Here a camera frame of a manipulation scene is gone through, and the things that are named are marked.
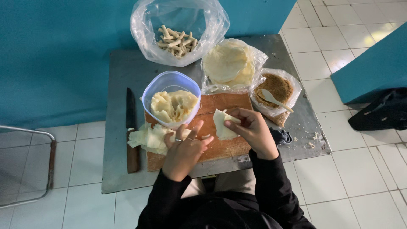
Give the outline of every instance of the plastic spoon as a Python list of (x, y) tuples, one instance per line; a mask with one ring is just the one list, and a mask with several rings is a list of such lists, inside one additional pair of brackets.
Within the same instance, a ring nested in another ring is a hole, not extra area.
[(279, 101), (277, 101), (273, 95), (267, 91), (266, 89), (259, 89), (257, 90), (257, 94), (262, 97), (264, 100), (269, 101), (271, 103), (275, 103), (281, 107), (283, 107), (284, 109), (286, 109), (287, 111), (289, 111), (290, 113), (294, 113), (294, 111), (289, 108), (287, 105), (285, 105), (284, 103), (280, 103)]

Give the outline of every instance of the clear plastic bag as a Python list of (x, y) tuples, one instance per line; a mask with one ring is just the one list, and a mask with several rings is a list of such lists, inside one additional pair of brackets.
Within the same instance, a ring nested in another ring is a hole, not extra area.
[[(157, 41), (167, 28), (193, 33), (194, 51), (178, 59), (160, 49)], [(130, 31), (141, 52), (155, 63), (184, 67), (202, 58), (229, 29), (229, 17), (218, 0), (138, 0), (130, 17)]]
[[(261, 69), (261, 66), (266, 62), (266, 60), (269, 58), (264, 52), (254, 48), (253, 46), (250, 46), (246, 44), (244, 41), (234, 39), (234, 38), (228, 38), (224, 39), (221, 41), (219, 44), (222, 45), (224, 42), (228, 41), (234, 41), (238, 42), (242, 46), (247, 46), (249, 50), (251, 50), (251, 55), (254, 57), (254, 75), (252, 78), (252, 85), (257, 84), (258, 81), (261, 78), (261, 75), (258, 74), (259, 70)], [(203, 69), (203, 62), (204, 60), (201, 60), (201, 68)], [(211, 80), (208, 78), (205, 73), (203, 74), (202, 77), (202, 89), (201, 89), (201, 94), (202, 95), (212, 95), (216, 93), (232, 93), (232, 94), (244, 94), (249, 92), (251, 85), (244, 85), (244, 84), (237, 84), (234, 86), (228, 86), (224, 84), (213, 84)]]
[(256, 83), (253, 83), (252, 86), (250, 87), (250, 92), (249, 92), (250, 99), (252, 100), (252, 105), (257, 110), (259, 110), (260, 113), (264, 114), (267, 117), (276, 117), (287, 110), (282, 107), (278, 107), (278, 108), (267, 107), (264, 104), (259, 103), (254, 94), (255, 93), (254, 90), (257, 88), (257, 86), (259, 86), (261, 83), (266, 81), (266, 78), (262, 76), (263, 74), (266, 74), (266, 73), (280, 76), (283, 79), (286, 79), (290, 82), (291, 86), (293, 87), (293, 94), (290, 96), (290, 98), (288, 99), (288, 101), (286, 103), (286, 105), (289, 108), (293, 108), (293, 106), (297, 102), (297, 99), (300, 96), (300, 93), (302, 90), (302, 86), (301, 86), (301, 83), (294, 76), (290, 75), (288, 72), (286, 72), (284, 70), (261, 68), (258, 75), (256, 76), (258, 78), (258, 80), (256, 81)]

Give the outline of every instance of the wooden knife handle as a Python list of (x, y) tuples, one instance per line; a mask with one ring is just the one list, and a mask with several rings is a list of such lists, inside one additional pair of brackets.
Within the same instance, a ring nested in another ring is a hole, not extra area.
[(129, 130), (127, 132), (127, 173), (134, 173), (140, 169), (140, 146), (132, 148), (127, 144), (129, 141), (129, 134), (135, 130)]

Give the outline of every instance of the metal chair leg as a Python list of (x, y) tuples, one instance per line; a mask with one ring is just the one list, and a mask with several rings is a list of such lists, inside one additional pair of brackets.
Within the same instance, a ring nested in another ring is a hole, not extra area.
[(2, 126), (0, 125), (0, 128), (3, 129), (9, 129), (9, 130), (18, 130), (18, 131), (24, 131), (24, 132), (30, 132), (30, 133), (35, 133), (35, 134), (44, 134), (47, 135), (51, 139), (51, 153), (50, 153), (50, 162), (49, 162), (49, 167), (48, 167), (48, 182), (47, 182), (47, 187), (45, 190), (45, 193), (38, 198), (30, 199), (30, 200), (23, 200), (23, 201), (17, 201), (5, 205), (0, 205), (0, 209), (8, 208), (8, 207), (16, 207), (28, 203), (33, 203), (37, 202), (44, 197), (46, 197), (49, 193), (49, 190), (54, 187), (54, 162), (55, 162), (55, 148), (57, 147), (57, 141), (55, 140), (54, 136), (48, 132), (44, 131), (38, 131), (38, 130), (28, 130), (28, 129), (23, 129), (23, 128), (18, 128), (18, 127), (13, 127), (13, 126)]

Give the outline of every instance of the white tiled floor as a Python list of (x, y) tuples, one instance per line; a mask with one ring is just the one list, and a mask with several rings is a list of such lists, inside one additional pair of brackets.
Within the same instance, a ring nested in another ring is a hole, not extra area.
[[(280, 31), (333, 150), (284, 163), (317, 228), (407, 229), (407, 130), (353, 130), (362, 107), (343, 105), (330, 79), (405, 21), (407, 0), (298, 0)], [(151, 187), (101, 194), (105, 122), (44, 130), (58, 141), (55, 189), (0, 210), (0, 229), (135, 228)], [(0, 134), (0, 204), (43, 193), (48, 154), (42, 135)]]

